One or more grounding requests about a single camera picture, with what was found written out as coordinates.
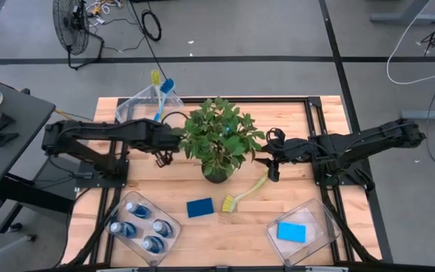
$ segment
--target wooden tabletop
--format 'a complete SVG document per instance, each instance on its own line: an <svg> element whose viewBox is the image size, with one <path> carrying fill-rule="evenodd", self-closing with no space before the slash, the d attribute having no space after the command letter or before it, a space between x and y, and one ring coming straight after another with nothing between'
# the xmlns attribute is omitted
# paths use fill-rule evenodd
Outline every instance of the wooden tabletop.
<svg viewBox="0 0 435 272"><path fill-rule="evenodd" d="M348 124L339 96L322 96L322 108L329 134L348 134ZM95 113L95 122L113 122L117 97L101 97ZM255 126L268 131L272 127L281 128L287 138L307 138L309 136L303 103L240 103L241 113L250 113L256 120ZM186 104L181 111L189 114L197 104ZM155 109L142 109L139 116L153 114ZM315 124L318 124L316 113ZM178 115L169 122L173 126L183 126L184 119ZM101 153L107 153L109 143L92 141L89 146ZM257 157L269 157L258 153ZM221 212L227 195L237 196L253 187L267 170L265 165L250 159L241 169L222 184L206 181L197 160L187 160L183 153L174 155L171 165L159 168L155 157L138 150L130 150L130 169L127 186L122 197L137 191L153 202L182 225L182 230L174 248L159 266L272 266L282 265L279 256L269 244L266 226L284 212L316 198L321 200L319 188L313 180L311 164L285 164L280 166L280 181L267 181L262 188L242 199L234 213ZM69 241L63 263L73 259L94 230L101 189L91 189L77 203L69 226ZM376 258L380 249L375 235L369 203L359 186L341 186L341 195L347 223L359 241ZM215 213L198 218L187 217L186 203L196 199L211 197ZM103 260L107 234L100 240L98 261ZM338 238L340 256L345 260L343 240ZM332 264L329 246L320 249L299 265ZM112 267L141 267L147 263L131 249L115 240Z"/></svg>

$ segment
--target electric fan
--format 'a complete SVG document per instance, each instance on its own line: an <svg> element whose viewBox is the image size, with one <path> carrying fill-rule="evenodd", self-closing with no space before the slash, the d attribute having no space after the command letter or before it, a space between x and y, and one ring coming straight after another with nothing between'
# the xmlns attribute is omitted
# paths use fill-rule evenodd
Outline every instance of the electric fan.
<svg viewBox="0 0 435 272"><path fill-rule="evenodd" d="M53 0L53 21L61 45L68 52L68 66L77 70L100 59L103 49L102 37L88 30L87 12L83 0ZM83 53L88 46L88 37L93 36L100 41L98 57L78 66L72 66L70 54Z"/></svg>

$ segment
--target yellow brush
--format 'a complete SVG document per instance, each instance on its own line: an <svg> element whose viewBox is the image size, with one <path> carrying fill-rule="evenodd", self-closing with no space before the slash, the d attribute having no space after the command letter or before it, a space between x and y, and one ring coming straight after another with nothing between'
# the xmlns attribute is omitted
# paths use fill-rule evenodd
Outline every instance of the yellow brush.
<svg viewBox="0 0 435 272"><path fill-rule="evenodd" d="M224 200L223 203L223 212L229 212L229 213L233 212L236 207L236 204L238 204L238 201L240 201L241 198L256 191L259 187L261 187L261 185L264 184L264 182L267 179L268 179L268 172L266 172L264 176L256 183L256 185L254 185L253 188L251 188L248 192L242 193L238 195L236 198L233 198L232 196L226 196L226 199Z"/></svg>

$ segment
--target concrete floor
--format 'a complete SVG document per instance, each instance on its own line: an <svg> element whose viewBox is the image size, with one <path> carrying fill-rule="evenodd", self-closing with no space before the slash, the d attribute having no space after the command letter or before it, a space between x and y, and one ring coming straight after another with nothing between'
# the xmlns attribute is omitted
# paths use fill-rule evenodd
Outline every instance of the concrete floor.
<svg viewBox="0 0 435 272"><path fill-rule="evenodd" d="M328 0L342 57L388 57L404 26L375 25L372 12L400 11L409 1ZM61 59L66 52L54 33L51 1L7 0L0 13L0 59ZM153 49L160 57L242 55L332 55L318 2L314 0L177 0L152 2L163 33ZM143 4L136 5L137 12ZM425 12L435 13L435 1ZM105 20L130 15L112 10ZM412 27L397 56L418 56L417 45L434 29ZM142 35L135 26L115 22L99 26L106 45L133 47ZM97 43L85 53L92 57ZM435 49L430 55L435 56ZM104 57L149 57L144 42L135 51L105 50ZM75 72L64 64L0 65L0 80L55 103L62 110L93 116L99 97L131 96L148 86L153 63L94 64ZM182 95L342 94L333 62L163 63ZM362 129L400 117L400 110L422 110L435 89L435 79L415 85L395 85L387 79L385 63L345 63L350 92ZM435 74L435 63L393 63L391 74L407 81ZM50 122L59 116L53 116ZM424 123L419 122L421 129ZM32 178L44 162L42 134L12 169ZM435 155L435 122L430 122L430 147ZM388 150L370 158L377 184L388 242L396 263L435 265L435 164L425 144L414 150ZM0 211L0 220L9 204ZM41 239L17 250L0 263L3 270L29 270L54 265L64 241L63 222L55 223L24 209L17 221L22 233L0 235L0 246L24 233Z"/></svg>

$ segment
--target clear plastic container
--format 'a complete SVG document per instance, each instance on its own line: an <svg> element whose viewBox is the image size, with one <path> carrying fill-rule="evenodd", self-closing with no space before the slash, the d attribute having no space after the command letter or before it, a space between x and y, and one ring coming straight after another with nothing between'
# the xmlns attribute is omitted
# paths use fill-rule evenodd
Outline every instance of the clear plastic container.
<svg viewBox="0 0 435 272"><path fill-rule="evenodd" d="M278 239L279 222L304 225L305 243ZM339 236L340 229L332 214L316 199L306 201L267 226L267 238L286 266L297 264L323 246L335 241Z"/></svg>
<svg viewBox="0 0 435 272"><path fill-rule="evenodd" d="M134 214L127 211L125 208L127 203L138 203L142 206L147 207L151 213L148 218L139 218ZM154 231L153 222L156 219L166 221L172 229L172 235L169 238L164 238L160 234ZM114 234L110 231L110 225L116 221L125 221L133 224L137 228L137 236L134 238L127 238L122 235ZM149 200L145 199L137 192L128 193L122 201L115 207L109 220L106 222L106 231L111 233L115 238L122 241L126 246L132 249L140 257L142 257L149 266L154 267L160 264L162 259L171 251L172 246L175 244L176 239L180 234L180 224L172 217L168 216L165 212L159 209L157 206L153 205ZM164 242L165 250L163 253L155 254L148 252L142 247L143 239L146 236L157 236L161 241Z"/></svg>
<svg viewBox="0 0 435 272"><path fill-rule="evenodd" d="M120 123L141 118L153 120L157 111L159 111L159 101L163 97L164 93L160 91L159 86L151 85L118 106L115 110L116 118ZM182 100L175 92L168 93L164 101L161 118L164 118L167 113L178 111L183 105ZM175 115L169 116L169 119L166 119L165 122L168 122L171 117L174 118Z"/></svg>

